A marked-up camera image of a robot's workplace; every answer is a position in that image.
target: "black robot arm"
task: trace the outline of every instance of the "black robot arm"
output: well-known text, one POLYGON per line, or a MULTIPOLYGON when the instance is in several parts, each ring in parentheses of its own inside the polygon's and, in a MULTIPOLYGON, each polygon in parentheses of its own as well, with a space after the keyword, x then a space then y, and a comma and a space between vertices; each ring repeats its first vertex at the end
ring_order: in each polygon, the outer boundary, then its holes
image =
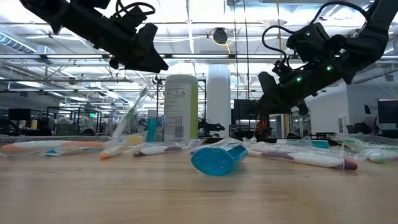
MULTIPOLYGON (((316 17, 329 4, 347 5, 347 2, 326 3, 316 17)), ((292 32, 287 47, 294 49, 307 64, 291 69, 285 65, 285 59, 276 61, 272 71, 279 76, 279 84, 268 73, 259 74, 264 92, 259 102, 260 112, 291 113, 291 108, 297 106, 300 114, 307 114, 304 98, 316 96, 318 90, 341 78, 351 84, 356 72, 382 57, 389 38, 389 26, 397 11, 398 1, 375 0, 367 12, 362 12, 367 21, 357 38, 342 35, 329 37, 319 22, 313 23, 315 19, 302 29, 292 32)))
POLYGON ((51 25, 54 34, 62 27, 70 29, 82 38, 113 55, 109 61, 111 67, 159 73, 169 66, 154 48, 157 27, 147 23, 137 33, 136 27, 147 19, 146 15, 155 13, 155 9, 143 2, 132 3, 124 7, 117 1, 116 13, 109 19, 95 10, 106 9, 110 0, 20 0, 29 11, 51 25), (143 12, 139 6, 152 10, 143 12))

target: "white column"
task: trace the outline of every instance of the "white column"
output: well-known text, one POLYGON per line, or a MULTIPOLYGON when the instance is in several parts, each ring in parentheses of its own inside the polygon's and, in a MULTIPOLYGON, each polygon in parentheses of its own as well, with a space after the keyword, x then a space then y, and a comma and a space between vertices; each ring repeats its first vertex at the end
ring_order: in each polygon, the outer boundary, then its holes
POLYGON ((207 113, 212 124, 220 123, 225 131, 220 137, 228 137, 231 124, 231 79, 228 65, 209 65, 207 73, 207 113))

